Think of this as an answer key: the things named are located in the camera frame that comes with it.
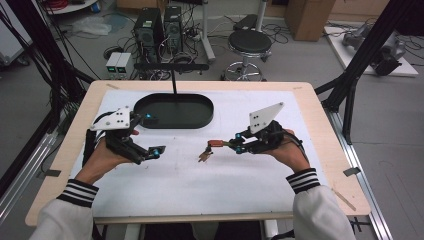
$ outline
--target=sleeve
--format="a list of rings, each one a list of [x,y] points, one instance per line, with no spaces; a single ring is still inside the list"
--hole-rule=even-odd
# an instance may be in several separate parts
[[[287,177],[296,196],[293,228],[297,240],[354,240],[349,220],[337,204],[333,192],[321,186],[314,168]]]
[[[30,239],[91,239],[91,205],[97,191],[92,185],[68,180],[62,194],[41,209],[37,229]]]

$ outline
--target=black tray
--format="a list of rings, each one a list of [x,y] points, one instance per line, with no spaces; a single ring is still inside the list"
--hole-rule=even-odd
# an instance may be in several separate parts
[[[151,115],[156,124],[141,126],[149,129],[197,129],[208,125],[213,118],[212,101],[199,94],[154,93],[140,99],[134,113]]]

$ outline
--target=chair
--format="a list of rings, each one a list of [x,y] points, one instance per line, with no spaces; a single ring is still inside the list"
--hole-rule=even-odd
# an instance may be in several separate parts
[[[262,32],[254,30],[239,30],[228,37],[228,47],[231,51],[243,57],[242,62],[232,63],[227,67],[221,80],[229,81],[266,81],[261,70],[249,63],[249,58],[262,58],[265,62],[271,49],[271,40]]]

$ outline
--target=floor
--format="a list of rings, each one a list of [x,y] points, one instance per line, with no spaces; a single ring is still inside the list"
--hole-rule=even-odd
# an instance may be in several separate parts
[[[97,15],[88,10],[79,11],[59,16],[58,21],[63,28],[69,28],[68,24],[83,17],[113,13],[114,4],[109,2],[105,1],[102,12]],[[209,15],[227,14],[214,11],[212,7]],[[255,13],[249,7],[240,11]],[[195,16],[200,16],[198,8],[196,14]],[[234,21],[238,21],[239,16],[228,14]],[[118,16],[105,16],[105,19],[115,26],[108,36],[93,37],[81,33],[69,36],[78,52],[102,79],[108,79],[104,67],[104,50],[117,43],[123,44],[125,40],[121,39],[122,37],[131,37],[133,23]],[[283,19],[266,18],[264,24],[270,23],[285,26]],[[177,75],[177,80],[219,80],[222,70],[240,59],[228,50],[227,40],[221,37],[228,36],[231,28],[232,24],[227,18],[211,17],[209,29],[214,34],[210,35],[219,35],[210,38],[216,61],[202,75],[196,72]],[[279,35],[278,40],[285,42],[287,39],[288,43],[274,43],[272,56],[266,63],[254,61],[265,73],[268,81],[305,81],[318,87],[343,72],[342,65],[325,37],[317,42],[299,42],[292,40],[287,33],[283,35],[285,37]],[[421,39],[414,38],[414,41],[424,45]],[[198,44],[197,49],[199,56],[195,60],[196,63],[207,63],[203,47]],[[423,56],[424,50],[413,53]],[[404,57],[409,63],[424,64],[422,58],[410,53],[406,53]],[[71,58],[78,69],[94,77],[73,50]],[[404,240],[424,239],[424,188],[420,187],[424,172],[424,109],[420,107],[424,102],[424,67],[415,66],[415,69],[420,75],[414,78],[363,75],[357,86],[352,123],[353,146],[363,171],[393,238]],[[0,94],[0,107],[3,112],[0,124],[6,126],[0,130],[0,151],[3,154],[0,175],[3,175],[48,112],[49,88],[33,64],[28,67],[13,64],[0,72]],[[323,100],[327,95],[328,93],[324,93],[319,97]],[[31,235],[34,228],[26,226],[24,219],[41,183],[42,179],[34,177],[19,198],[0,226],[2,239],[27,239]],[[366,217],[358,219],[368,221]],[[290,230],[291,224],[290,221],[279,221],[280,232]],[[122,239],[124,227],[111,226],[107,239]],[[355,232],[358,240],[376,239],[370,226],[361,226],[361,232],[355,228]]]

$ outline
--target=human hand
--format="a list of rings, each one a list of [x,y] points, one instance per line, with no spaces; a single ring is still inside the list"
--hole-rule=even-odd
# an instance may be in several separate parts
[[[286,129],[286,131],[294,135],[293,130]],[[311,167],[299,147],[287,137],[284,138],[278,148],[263,153],[273,156],[295,173]]]
[[[102,138],[87,163],[75,176],[75,179],[92,185],[107,172],[122,163],[131,163],[131,161],[109,150],[106,147],[106,140]]]

